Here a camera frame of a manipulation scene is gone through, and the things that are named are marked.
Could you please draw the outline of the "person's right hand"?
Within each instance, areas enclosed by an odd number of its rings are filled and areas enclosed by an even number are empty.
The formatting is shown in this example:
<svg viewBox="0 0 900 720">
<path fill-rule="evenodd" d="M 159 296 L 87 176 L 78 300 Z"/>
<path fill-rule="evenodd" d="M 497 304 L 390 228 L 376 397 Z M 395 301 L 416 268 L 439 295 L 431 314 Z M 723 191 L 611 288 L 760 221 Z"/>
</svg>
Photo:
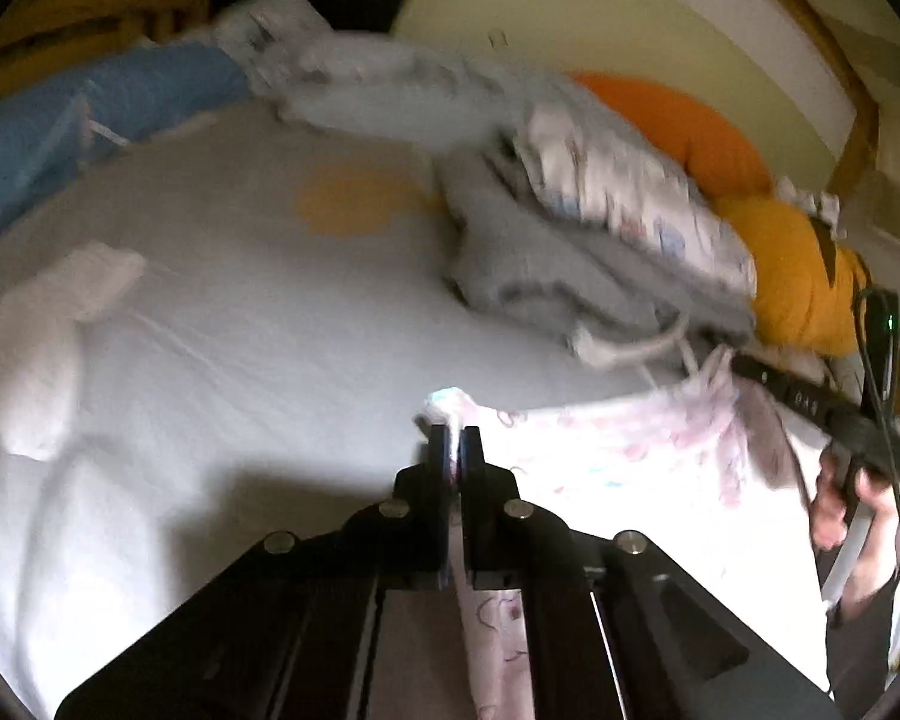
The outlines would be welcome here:
<svg viewBox="0 0 900 720">
<path fill-rule="evenodd" d="M 816 496 L 811 502 L 811 539 L 818 550 L 834 550 L 842 546 L 848 534 L 845 523 L 850 499 L 844 485 L 837 481 L 839 459 L 824 450 L 820 456 L 820 474 L 816 478 Z M 898 511 L 894 488 L 882 476 L 873 475 L 862 468 L 855 476 L 855 494 L 860 504 L 873 514 L 865 549 L 879 553 L 896 544 L 898 538 Z"/>
</svg>

